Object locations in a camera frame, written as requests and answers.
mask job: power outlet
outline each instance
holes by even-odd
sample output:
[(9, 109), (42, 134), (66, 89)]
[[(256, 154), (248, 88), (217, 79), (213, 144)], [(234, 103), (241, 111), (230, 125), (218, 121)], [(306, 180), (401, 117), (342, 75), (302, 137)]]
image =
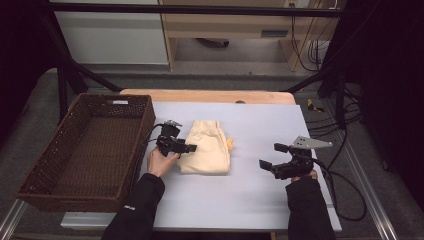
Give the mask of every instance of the power outlet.
[(285, 8), (307, 8), (309, 0), (286, 0), (284, 1)]
[(284, 2), (285, 8), (295, 8), (297, 7), (297, 0), (286, 0)]

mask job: robotic arm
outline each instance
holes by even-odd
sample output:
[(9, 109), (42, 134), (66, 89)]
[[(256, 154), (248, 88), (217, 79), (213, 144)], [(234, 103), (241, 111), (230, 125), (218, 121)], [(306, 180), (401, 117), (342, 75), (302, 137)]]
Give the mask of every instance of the robotic arm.
[(181, 124), (168, 120), (164, 124), (160, 124), (160, 126), (162, 126), (162, 130), (156, 140), (156, 145), (164, 156), (168, 156), (169, 152), (189, 153), (196, 151), (197, 145), (187, 145), (185, 144), (185, 139), (177, 138), (180, 133), (180, 129), (177, 126), (182, 126)]
[(323, 142), (299, 136), (290, 146), (280, 143), (274, 144), (275, 151), (284, 153), (289, 152), (292, 155), (290, 162), (272, 165), (272, 163), (259, 160), (259, 166), (260, 168), (274, 174), (275, 179), (284, 180), (287, 178), (308, 175), (314, 167), (314, 159), (312, 158), (311, 149), (331, 146), (331, 142)]

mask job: aluminum rail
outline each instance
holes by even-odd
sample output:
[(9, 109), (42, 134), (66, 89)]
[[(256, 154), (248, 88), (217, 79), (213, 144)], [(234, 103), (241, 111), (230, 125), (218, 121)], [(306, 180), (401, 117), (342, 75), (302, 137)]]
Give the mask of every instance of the aluminum rail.
[(15, 200), (13, 206), (9, 210), (9, 213), (6, 215), (3, 220), (3, 223), (0, 226), (1, 240), (10, 239), (27, 206), (28, 203), (22, 200)]
[(364, 12), (356, 10), (315, 8), (270, 8), (242, 6), (194, 6), (151, 4), (97, 4), (97, 3), (42, 3), (44, 10), (57, 12), (102, 12), (102, 13), (166, 13), (166, 14), (212, 14), (212, 15), (256, 15), (297, 17), (357, 17)]
[[(326, 109), (329, 110), (330, 115), (334, 116), (334, 108), (328, 102), (329, 100), (324, 100), (323, 104)], [(340, 131), (337, 131), (337, 135), (340, 141), (343, 141), (343, 136)], [(367, 175), (365, 174), (364, 169), (359, 162), (355, 151), (353, 150), (352, 145), (349, 140), (346, 139), (345, 149), (347, 153), (347, 161), (352, 174), (355, 177), (355, 180), (358, 184), (358, 188), (361, 190), (365, 201), (368, 206), (368, 211), (371, 214), (371, 217), (374, 220), (375, 226), (377, 227), (378, 232), (380, 233), (381, 239), (383, 240), (397, 240), (398, 236), (390, 222), (390, 219), (387, 217), (386, 211), (384, 210), (383, 205), (380, 202), (380, 199), (377, 196), (372, 184), (370, 183)]]

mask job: brown woven basket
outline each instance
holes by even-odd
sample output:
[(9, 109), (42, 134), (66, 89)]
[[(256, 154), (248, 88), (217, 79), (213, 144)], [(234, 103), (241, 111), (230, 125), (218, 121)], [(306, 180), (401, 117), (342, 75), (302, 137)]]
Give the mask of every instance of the brown woven basket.
[(116, 212), (155, 118), (150, 96), (80, 94), (16, 197), (41, 211)]

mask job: folded fabric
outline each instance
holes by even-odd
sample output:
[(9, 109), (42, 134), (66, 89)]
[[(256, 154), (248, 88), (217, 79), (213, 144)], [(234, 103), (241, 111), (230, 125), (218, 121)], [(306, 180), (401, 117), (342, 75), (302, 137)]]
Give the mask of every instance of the folded fabric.
[(183, 173), (228, 173), (230, 154), (227, 139), (215, 120), (194, 120), (186, 144), (196, 144), (195, 152), (182, 154), (177, 165)]

